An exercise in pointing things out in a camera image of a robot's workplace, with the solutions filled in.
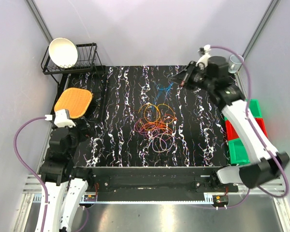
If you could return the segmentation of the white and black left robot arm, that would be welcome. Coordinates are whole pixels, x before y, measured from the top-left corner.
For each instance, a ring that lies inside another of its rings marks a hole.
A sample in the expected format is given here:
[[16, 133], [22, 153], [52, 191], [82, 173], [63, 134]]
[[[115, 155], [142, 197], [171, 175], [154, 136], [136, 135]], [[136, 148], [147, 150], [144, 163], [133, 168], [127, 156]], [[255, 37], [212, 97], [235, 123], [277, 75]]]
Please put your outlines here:
[[43, 187], [37, 232], [70, 232], [81, 198], [94, 188], [93, 172], [76, 167], [73, 161], [78, 145], [86, 138], [76, 126], [57, 127], [51, 132], [40, 167]]

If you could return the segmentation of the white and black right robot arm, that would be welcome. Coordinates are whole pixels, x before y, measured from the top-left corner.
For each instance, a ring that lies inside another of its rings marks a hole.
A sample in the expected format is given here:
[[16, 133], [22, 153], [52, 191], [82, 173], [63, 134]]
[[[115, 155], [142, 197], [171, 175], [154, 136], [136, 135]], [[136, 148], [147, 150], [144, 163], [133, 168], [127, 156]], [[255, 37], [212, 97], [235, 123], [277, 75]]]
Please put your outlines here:
[[287, 153], [278, 152], [263, 133], [242, 91], [232, 83], [224, 57], [191, 61], [169, 81], [189, 90], [205, 90], [211, 102], [230, 121], [248, 154], [249, 164], [217, 170], [210, 179], [212, 190], [222, 191], [229, 183], [244, 184], [253, 189], [283, 175], [290, 158]]

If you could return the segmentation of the orange woven basket tray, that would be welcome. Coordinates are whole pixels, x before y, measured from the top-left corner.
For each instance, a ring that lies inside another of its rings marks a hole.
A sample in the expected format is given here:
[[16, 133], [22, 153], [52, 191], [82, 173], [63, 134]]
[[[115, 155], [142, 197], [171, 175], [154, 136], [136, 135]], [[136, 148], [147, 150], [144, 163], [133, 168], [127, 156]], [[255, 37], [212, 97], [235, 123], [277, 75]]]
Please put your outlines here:
[[68, 110], [71, 119], [78, 119], [85, 115], [93, 94], [87, 89], [71, 87], [63, 91], [55, 104], [54, 111]]

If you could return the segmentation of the black tray under basket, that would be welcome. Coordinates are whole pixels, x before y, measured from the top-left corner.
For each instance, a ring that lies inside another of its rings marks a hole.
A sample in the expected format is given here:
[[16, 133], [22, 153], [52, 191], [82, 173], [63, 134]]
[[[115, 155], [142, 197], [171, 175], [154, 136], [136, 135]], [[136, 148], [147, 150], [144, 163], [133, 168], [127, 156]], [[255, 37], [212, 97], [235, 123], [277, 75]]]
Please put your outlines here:
[[66, 77], [68, 80], [66, 89], [71, 87], [87, 89], [93, 94], [91, 104], [81, 118], [86, 118], [89, 121], [101, 121], [107, 90], [107, 75], [99, 76], [94, 72], [84, 72], [68, 74]]

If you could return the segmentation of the black marbled mat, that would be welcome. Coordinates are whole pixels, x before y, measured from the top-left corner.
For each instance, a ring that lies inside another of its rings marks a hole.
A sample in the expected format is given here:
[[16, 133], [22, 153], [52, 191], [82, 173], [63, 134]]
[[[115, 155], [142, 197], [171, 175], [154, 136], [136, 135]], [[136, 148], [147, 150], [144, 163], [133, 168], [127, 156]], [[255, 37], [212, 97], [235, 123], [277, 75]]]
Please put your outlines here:
[[181, 66], [107, 67], [101, 121], [78, 147], [82, 167], [230, 164], [225, 122], [209, 94], [170, 82]]

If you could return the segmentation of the white mug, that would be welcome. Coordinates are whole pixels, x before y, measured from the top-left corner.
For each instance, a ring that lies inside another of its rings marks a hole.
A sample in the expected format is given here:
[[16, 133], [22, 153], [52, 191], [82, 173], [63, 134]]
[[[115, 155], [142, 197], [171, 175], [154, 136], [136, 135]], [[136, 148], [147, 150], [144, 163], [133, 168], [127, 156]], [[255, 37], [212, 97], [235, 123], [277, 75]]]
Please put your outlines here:
[[228, 72], [229, 73], [238, 72], [243, 61], [244, 61], [244, 58], [241, 55], [234, 55], [234, 54], [231, 55], [229, 58]]

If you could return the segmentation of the red bin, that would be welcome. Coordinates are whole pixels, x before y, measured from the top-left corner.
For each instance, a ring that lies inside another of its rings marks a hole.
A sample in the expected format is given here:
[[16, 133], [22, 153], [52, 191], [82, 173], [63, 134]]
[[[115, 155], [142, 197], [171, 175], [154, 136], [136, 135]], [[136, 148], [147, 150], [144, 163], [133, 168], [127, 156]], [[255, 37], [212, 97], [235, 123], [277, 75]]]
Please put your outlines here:
[[[259, 127], [261, 128], [262, 132], [265, 134], [265, 136], [268, 137], [263, 119], [262, 118], [255, 118], [255, 120], [256, 120], [257, 124], [259, 125]], [[226, 120], [225, 126], [226, 126], [228, 141], [239, 138], [238, 134], [236, 133], [236, 131], [235, 131], [234, 127], [232, 126], [232, 124], [230, 123], [230, 121]]]

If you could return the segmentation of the green bin far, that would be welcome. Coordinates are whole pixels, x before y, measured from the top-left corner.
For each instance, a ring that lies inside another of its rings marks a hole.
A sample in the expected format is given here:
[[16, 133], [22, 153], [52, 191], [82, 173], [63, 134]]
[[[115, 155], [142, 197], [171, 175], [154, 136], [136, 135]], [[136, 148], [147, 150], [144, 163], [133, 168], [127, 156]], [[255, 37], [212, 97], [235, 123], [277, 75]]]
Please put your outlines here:
[[259, 102], [255, 99], [250, 100], [250, 102], [237, 100], [232, 102], [231, 105], [226, 105], [222, 109], [222, 113], [227, 119], [233, 117], [236, 119], [247, 118], [247, 112], [250, 118], [262, 118]]

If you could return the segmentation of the green bin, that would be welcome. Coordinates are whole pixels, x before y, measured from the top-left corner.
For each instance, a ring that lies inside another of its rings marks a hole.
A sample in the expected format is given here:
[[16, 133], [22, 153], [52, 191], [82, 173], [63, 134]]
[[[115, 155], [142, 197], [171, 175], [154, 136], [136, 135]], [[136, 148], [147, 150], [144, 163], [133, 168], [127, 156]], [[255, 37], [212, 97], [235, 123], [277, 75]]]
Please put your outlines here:
[[246, 149], [239, 138], [230, 140], [228, 145], [231, 164], [246, 165], [250, 163]]
[[262, 118], [259, 102], [255, 99], [250, 100], [250, 102], [237, 100], [232, 102], [231, 105], [226, 105], [222, 109], [222, 113], [227, 119], [233, 117], [236, 119], [247, 118], [247, 112], [250, 118]]

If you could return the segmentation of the white bowl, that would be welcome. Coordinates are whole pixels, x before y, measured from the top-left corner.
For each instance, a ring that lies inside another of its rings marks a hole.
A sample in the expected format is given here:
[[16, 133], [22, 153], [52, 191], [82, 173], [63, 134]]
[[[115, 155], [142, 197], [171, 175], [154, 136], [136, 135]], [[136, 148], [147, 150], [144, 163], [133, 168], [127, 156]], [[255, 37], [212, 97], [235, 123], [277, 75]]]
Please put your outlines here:
[[54, 39], [48, 48], [51, 60], [60, 68], [71, 68], [78, 60], [78, 50], [74, 43], [66, 38]]

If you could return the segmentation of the green bin near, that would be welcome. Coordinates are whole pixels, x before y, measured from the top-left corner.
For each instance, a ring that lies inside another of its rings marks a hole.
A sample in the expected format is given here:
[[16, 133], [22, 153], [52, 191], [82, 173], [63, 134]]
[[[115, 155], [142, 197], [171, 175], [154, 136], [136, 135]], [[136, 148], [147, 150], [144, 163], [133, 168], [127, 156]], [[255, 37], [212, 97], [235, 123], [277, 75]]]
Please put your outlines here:
[[228, 145], [231, 164], [246, 165], [250, 163], [246, 149], [239, 138], [230, 140]]

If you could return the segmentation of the aluminium frame rail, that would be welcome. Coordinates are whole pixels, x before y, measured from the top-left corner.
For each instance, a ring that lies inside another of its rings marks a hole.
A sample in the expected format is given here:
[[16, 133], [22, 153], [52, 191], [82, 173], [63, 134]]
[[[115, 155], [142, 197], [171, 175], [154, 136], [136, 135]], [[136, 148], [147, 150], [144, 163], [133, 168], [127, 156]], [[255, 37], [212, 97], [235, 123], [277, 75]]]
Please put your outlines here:
[[[112, 174], [112, 175], [93, 175], [95, 187], [90, 187], [84, 191], [81, 187], [85, 186], [82, 181], [72, 181], [67, 185], [66, 190], [62, 192], [62, 206], [59, 208], [63, 214], [66, 204], [75, 205], [75, 200], [79, 204], [154, 204], [154, 205], [211, 205], [216, 209], [228, 209], [226, 203], [217, 202], [217, 196], [223, 197], [226, 193], [226, 187], [219, 189], [210, 189], [209, 175], [157, 175], [157, 174]], [[241, 200], [247, 194], [248, 188], [243, 184], [231, 183], [227, 185], [228, 193], [224, 197], [230, 200], [231, 195], [238, 195]], [[17, 218], [12, 229], [13, 232], [24, 232], [25, 225], [29, 216], [29, 210], [33, 202], [41, 202], [42, 189], [40, 182], [34, 175], [28, 175], [23, 190], [22, 202], [17, 214]], [[67, 194], [76, 193], [76, 197], [68, 197], [71, 200], [65, 200]], [[290, 207], [289, 203], [282, 198], [276, 198], [275, 207], [278, 218], [284, 232], [290, 232]]]

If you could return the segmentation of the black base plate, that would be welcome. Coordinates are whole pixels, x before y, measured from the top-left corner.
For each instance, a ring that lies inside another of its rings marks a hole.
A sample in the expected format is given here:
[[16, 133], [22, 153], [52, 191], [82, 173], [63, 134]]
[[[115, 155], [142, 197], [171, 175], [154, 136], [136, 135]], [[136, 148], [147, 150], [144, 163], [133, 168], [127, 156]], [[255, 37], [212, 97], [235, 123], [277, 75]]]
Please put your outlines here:
[[111, 203], [210, 203], [212, 195], [237, 193], [231, 183], [211, 180], [218, 167], [93, 167], [98, 202]]

